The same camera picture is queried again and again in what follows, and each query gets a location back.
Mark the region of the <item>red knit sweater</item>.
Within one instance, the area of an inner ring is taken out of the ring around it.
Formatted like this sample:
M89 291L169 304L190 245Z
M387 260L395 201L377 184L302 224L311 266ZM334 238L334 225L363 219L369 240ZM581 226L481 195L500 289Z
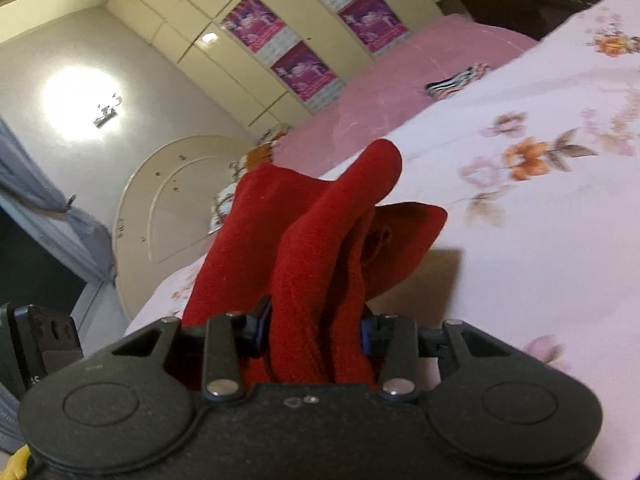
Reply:
M398 149L381 139L333 181L273 164L250 170L183 324L248 313L269 297L269 348L242 362L247 385L374 385L378 368L361 342L364 307L413 274L447 220L439 206L386 203L401 169Z

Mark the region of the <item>brown white patterned pillow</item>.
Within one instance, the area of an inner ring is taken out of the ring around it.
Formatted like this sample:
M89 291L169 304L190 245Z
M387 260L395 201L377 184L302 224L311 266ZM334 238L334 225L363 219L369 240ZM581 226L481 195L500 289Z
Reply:
M247 154L230 164L232 180L231 183L225 186L214 198L212 208L210 208L208 235L217 233L227 220L232 208L236 188L242 177L246 175L247 166Z

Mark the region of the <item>cream curved headboard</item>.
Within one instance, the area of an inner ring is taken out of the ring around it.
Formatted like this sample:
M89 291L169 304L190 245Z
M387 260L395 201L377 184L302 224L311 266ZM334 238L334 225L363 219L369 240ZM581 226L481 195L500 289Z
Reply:
M252 148L225 136L187 136L150 155L127 182L113 228L116 288L134 318L170 274L212 244L210 210L232 181L232 162Z

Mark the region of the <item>grey curtain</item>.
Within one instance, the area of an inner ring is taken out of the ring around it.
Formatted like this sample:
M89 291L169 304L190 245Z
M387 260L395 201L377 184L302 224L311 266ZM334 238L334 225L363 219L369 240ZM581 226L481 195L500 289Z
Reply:
M30 157L8 125L1 127L1 307L33 304L70 315L76 325L100 289L112 284L108 229L75 206ZM21 400L1 384L1 448L24 444Z

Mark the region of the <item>orange brown cushion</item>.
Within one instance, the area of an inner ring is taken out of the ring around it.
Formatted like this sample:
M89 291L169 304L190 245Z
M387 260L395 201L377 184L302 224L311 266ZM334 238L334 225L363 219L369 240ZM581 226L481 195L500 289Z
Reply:
M252 171L263 162L272 162L274 149L289 131L289 128L278 127L272 128L264 133L258 140L257 145L246 153L244 157L244 168L247 171Z

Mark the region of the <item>white floral bedsheet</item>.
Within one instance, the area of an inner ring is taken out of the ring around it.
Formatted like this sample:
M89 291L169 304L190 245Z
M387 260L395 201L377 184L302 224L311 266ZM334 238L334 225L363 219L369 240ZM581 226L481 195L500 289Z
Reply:
M544 356L601 402L589 466L639 474L639 0L603 0L390 133L392 200L429 198L461 254L450 314Z

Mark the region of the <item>black white striped garment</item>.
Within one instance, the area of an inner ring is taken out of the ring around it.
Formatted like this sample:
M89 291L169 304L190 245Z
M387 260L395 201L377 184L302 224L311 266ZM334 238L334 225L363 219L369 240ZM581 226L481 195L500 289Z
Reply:
M491 71L492 67L490 65L477 63L447 79L427 84L424 90L432 100L441 101L459 93L469 84L481 80Z

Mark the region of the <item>purple poster lower left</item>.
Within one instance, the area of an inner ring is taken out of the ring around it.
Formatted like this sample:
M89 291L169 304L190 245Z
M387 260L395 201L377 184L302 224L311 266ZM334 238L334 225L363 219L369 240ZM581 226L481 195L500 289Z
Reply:
M282 55L271 69L303 102L310 101L337 80L332 70L303 41Z

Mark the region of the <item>pink bedspread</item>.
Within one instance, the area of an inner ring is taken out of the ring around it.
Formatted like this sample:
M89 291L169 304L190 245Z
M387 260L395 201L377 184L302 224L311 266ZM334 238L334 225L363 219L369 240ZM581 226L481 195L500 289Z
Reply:
M434 103L425 87L485 63L493 70L535 47L529 36L451 14L377 58L340 97L293 128L274 149L276 165L320 177Z

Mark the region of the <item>cream wardrobe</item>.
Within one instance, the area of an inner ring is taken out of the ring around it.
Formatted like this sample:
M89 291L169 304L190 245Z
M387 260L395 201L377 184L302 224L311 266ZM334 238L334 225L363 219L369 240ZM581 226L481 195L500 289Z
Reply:
M439 19L435 0L108 0L107 10L252 133L336 101Z

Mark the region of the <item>purple poster lower right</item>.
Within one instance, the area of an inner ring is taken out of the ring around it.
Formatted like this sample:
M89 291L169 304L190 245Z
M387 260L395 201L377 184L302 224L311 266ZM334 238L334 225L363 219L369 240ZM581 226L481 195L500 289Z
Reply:
M338 15L373 55L390 50L410 34L384 0L354 0Z

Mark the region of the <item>purple poster upper left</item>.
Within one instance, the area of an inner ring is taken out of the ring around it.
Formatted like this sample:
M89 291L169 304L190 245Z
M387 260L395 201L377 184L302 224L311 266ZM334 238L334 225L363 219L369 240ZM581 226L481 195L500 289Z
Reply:
M285 28L284 21L262 0L241 0L222 19L221 25L253 53L265 47Z

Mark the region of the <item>wall lamp fixture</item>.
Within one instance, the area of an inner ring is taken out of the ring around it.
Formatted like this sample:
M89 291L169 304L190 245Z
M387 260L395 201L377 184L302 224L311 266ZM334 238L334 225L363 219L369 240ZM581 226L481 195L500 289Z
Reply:
M96 128L102 128L117 116L117 109L120 104L122 104L122 97L117 93L113 93L104 102L99 103L96 117L93 119L93 125Z

